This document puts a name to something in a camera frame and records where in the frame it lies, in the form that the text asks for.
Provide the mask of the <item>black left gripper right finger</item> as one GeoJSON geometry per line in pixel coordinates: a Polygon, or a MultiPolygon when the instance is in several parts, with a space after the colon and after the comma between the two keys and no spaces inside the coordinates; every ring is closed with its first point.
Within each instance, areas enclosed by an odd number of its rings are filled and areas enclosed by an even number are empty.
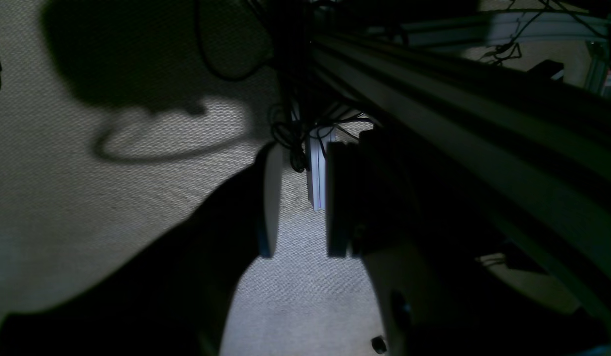
{"type": "Polygon", "coordinates": [[[327,149],[328,254],[362,261],[390,356],[611,351],[611,280],[528,212],[418,139],[381,130],[327,149]],[[505,245],[580,301],[563,315],[482,262],[505,245]]]}

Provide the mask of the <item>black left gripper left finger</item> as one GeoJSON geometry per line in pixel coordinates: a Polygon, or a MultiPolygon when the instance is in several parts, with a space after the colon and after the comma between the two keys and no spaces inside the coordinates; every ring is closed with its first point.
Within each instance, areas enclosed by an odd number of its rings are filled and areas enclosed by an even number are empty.
{"type": "Polygon", "coordinates": [[[0,356],[217,356],[233,295],[278,235],[282,149],[215,189],[181,223],[101,282],[0,326],[0,356]]]}

